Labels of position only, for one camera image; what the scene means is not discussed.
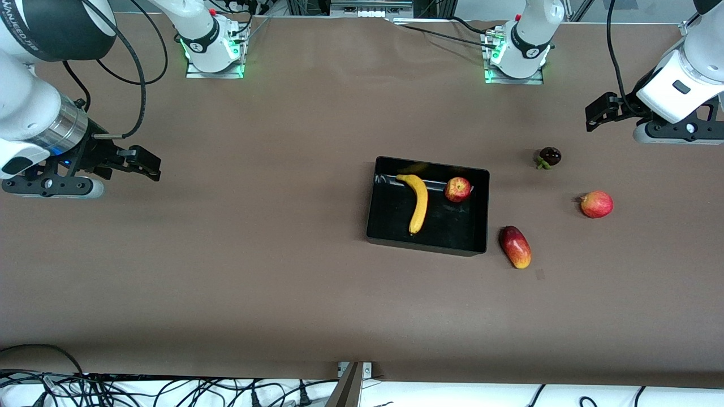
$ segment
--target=brown tabletop surface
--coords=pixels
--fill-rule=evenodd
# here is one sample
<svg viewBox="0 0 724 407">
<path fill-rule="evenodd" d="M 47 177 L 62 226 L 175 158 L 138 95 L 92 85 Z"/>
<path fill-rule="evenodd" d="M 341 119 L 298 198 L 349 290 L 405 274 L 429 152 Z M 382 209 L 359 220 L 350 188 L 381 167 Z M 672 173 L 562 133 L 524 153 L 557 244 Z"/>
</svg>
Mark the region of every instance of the brown tabletop surface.
<svg viewBox="0 0 724 407">
<path fill-rule="evenodd" d="M 604 25 L 562 25 L 545 85 L 513 86 L 484 83 L 478 47 L 363 18 L 274 19 L 243 80 L 187 80 L 156 20 L 169 71 L 119 145 L 160 156 L 161 182 L 116 172 L 98 200 L 0 195 L 0 344 L 61 345 L 90 372 L 328 377 L 365 360 L 398 380 L 724 379 L 724 152 L 638 144 L 635 120 L 586 133 L 584 107 L 616 90 Z M 118 22 L 155 77 L 148 22 Z M 629 89 L 679 38 L 613 31 Z M 120 42 L 105 60 L 137 80 Z M 130 129 L 138 87 L 72 66 L 91 118 Z M 60 64 L 38 72 L 82 96 Z M 536 171 L 545 146 L 563 160 Z M 488 252 L 368 243 L 378 156 L 488 169 Z M 614 198 L 610 216 L 578 211 L 590 190 Z M 528 238 L 528 269 L 497 245 L 505 225 Z M 72 370 L 46 351 L 2 364 Z"/>
</svg>

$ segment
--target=yellow banana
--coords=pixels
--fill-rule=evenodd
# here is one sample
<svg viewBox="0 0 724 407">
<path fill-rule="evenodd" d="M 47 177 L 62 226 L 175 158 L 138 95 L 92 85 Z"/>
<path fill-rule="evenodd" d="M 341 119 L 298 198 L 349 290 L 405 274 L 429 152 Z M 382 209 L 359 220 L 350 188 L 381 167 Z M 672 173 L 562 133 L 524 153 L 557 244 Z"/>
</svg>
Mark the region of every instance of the yellow banana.
<svg viewBox="0 0 724 407">
<path fill-rule="evenodd" d="M 427 187 L 417 175 L 398 175 L 398 181 L 402 181 L 409 185 L 417 196 L 417 204 L 415 212 L 412 214 L 410 221 L 410 234 L 414 235 L 422 229 L 422 222 L 425 221 L 425 213 L 427 213 Z"/>
</svg>

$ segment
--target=apple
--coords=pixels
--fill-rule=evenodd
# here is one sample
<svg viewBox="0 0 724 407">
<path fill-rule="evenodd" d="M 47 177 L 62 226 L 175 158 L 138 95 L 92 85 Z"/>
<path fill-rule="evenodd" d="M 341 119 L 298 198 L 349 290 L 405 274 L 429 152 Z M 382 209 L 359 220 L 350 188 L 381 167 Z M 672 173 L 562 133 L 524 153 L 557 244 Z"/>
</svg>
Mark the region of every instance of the apple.
<svg viewBox="0 0 724 407">
<path fill-rule="evenodd" d="M 500 231 L 500 245 L 516 269 L 525 269 L 530 265 L 531 246 L 517 227 L 506 226 Z"/>
<path fill-rule="evenodd" d="M 455 177 L 447 181 L 445 186 L 445 198 L 452 202 L 462 202 L 470 196 L 470 181 L 463 177 Z"/>
<path fill-rule="evenodd" d="M 581 198 L 581 210 L 589 218 L 603 218 L 613 211 L 613 199 L 602 190 L 589 192 Z"/>
</svg>

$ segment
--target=black rectangular tray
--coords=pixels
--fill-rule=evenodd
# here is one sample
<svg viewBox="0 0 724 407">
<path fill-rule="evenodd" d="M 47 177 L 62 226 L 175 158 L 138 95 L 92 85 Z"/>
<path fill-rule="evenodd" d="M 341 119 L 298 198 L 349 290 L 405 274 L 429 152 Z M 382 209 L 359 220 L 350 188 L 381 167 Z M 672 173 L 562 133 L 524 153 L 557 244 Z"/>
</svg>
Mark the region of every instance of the black rectangular tray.
<svg viewBox="0 0 724 407">
<path fill-rule="evenodd" d="M 410 235 L 408 228 L 417 197 L 405 183 L 395 179 L 398 174 L 415 174 L 427 186 L 425 222 L 415 235 Z M 470 197 L 460 203 L 445 198 L 445 185 L 454 177 L 464 177 L 472 185 Z M 377 157 L 367 240 L 379 245 L 458 256 L 485 253 L 489 184 L 490 173 L 485 169 Z"/>
</svg>

